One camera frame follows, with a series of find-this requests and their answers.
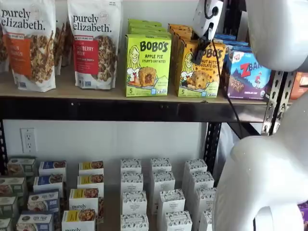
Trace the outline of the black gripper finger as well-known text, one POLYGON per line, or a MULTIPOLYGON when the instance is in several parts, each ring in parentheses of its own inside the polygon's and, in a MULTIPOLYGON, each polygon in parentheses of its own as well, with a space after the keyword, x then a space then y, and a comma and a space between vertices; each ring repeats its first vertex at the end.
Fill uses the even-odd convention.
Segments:
POLYGON ((198 45, 194 51, 193 58, 192 58, 193 62, 200 62, 202 60, 202 57, 208 45, 209 45, 209 40, 204 40, 204 39, 198 40, 198 45))

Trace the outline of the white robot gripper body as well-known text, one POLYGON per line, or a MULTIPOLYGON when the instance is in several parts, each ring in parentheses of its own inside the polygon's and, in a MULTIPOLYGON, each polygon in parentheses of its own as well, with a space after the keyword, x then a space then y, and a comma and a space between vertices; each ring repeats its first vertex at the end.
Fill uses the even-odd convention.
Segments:
POLYGON ((223 7, 221 0, 200 0, 198 2, 192 29, 198 38, 211 41, 216 33, 223 7))

